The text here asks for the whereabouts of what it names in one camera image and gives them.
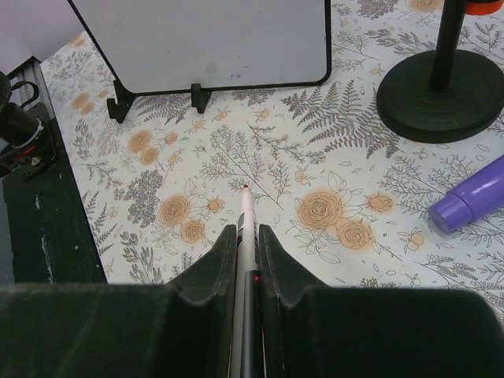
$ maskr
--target black stand foot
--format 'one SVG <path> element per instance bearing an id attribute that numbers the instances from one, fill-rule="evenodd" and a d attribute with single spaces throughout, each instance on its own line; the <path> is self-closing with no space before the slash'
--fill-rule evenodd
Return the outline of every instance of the black stand foot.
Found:
<path id="1" fill-rule="evenodd" d="M 135 95 L 124 88 L 119 80 L 114 80 L 113 86 L 116 90 L 117 102 L 113 98 L 107 98 L 109 117 L 111 120 L 117 120 L 117 122 L 122 124 L 124 118 L 126 118 L 126 114 L 128 114 L 133 105 Z"/>
<path id="2" fill-rule="evenodd" d="M 212 91 L 204 91 L 201 84 L 191 84 L 191 106 L 196 108 L 198 113 L 203 114 L 205 112 L 211 95 Z"/>
<path id="3" fill-rule="evenodd" d="M 457 50 L 450 85 L 434 91 L 428 85 L 434 56 L 409 57 L 384 77 L 376 99 L 382 121 L 424 143 L 454 142 L 490 126 L 504 107 L 504 73 L 479 54 Z"/>

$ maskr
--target black pole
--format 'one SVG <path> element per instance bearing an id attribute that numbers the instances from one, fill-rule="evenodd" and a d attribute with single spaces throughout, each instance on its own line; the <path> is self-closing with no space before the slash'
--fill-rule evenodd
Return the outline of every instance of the black pole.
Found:
<path id="1" fill-rule="evenodd" d="M 445 0 L 438 44 L 432 64 L 430 88 L 442 91 L 450 83 L 451 69 L 454 65 L 455 50 L 464 22 L 468 0 Z"/>

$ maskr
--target white wall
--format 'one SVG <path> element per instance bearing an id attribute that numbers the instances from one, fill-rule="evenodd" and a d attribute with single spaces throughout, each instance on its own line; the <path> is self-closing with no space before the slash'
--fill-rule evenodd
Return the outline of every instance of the white wall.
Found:
<path id="1" fill-rule="evenodd" d="M 0 0 L 0 71 L 44 61 L 84 29 L 66 0 Z"/>

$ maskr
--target table surface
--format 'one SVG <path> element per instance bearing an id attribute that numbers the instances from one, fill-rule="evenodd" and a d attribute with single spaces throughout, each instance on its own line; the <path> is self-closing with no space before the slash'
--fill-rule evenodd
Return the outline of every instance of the table surface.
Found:
<path id="1" fill-rule="evenodd" d="M 504 324 L 504 209 L 443 235 L 426 209 L 502 154 L 504 114 L 479 135 L 428 145 L 380 122 L 376 89 L 435 47 L 441 0 L 332 5 L 332 77 L 321 87 L 137 98 L 110 120 L 113 76 L 85 33 L 43 62 L 110 283 L 165 283 L 237 221 L 250 185 L 258 221 L 327 284 L 479 293 Z M 504 11 L 466 17 L 460 47 L 504 67 Z"/>

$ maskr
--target orange cap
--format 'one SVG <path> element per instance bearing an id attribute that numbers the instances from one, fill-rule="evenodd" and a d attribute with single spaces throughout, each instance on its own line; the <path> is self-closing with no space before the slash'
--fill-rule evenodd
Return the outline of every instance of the orange cap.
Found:
<path id="1" fill-rule="evenodd" d="M 485 16 L 492 14 L 501 9 L 504 0 L 497 0 L 495 2 L 468 2 L 465 14 L 471 16 Z"/>

